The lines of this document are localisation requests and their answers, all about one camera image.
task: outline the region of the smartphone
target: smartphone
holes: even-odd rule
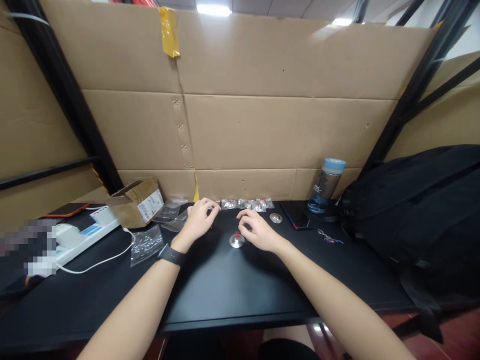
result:
[[[69,218],[83,209],[88,208],[89,205],[90,204],[87,202],[69,202],[62,207],[59,207],[57,210],[43,216],[43,218]]]
[[[304,201],[281,202],[281,208],[290,220],[295,230],[311,230],[314,227],[305,215],[307,204]]]

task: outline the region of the silver metal disc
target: silver metal disc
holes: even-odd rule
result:
[[[280,224],[283,219],[281,215],[278,215],[277,213],[273,212],[270,214],[270,220],[275,224]]]
[[[241,248],[245,244],[245,238],[240,234],[238,234],[238,237],[237,234],[230,236],[229,241],[231,247],[235,249]]]

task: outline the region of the white label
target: white label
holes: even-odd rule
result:
[[[143,200],[138,205],[138,210],[140,210],[141,217],[144,222],[149,222],[151,218],[162,208],[164,205],[164,200],[160,194],[160,190],[153,192],[149,197]]]

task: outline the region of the small cardboard box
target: small cardboard box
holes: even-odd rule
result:
[[[157,180],[145,177],[117,191],[105,203],[121,226],[135,229],[148,225],[164,205],[164,200]]]

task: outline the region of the keychain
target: keychain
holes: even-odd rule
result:
[[[331,238],[330,236],[328,236],[326,233],[324,233],[322,230],[318,229],[317,232],[320,234],[320,235],[323,235],[325,238],[323,240],[325,240],[327,243],[338,243],[338,244],[343,244],[344,242],[341,241],[341,240],[335,240],[333,238]]]

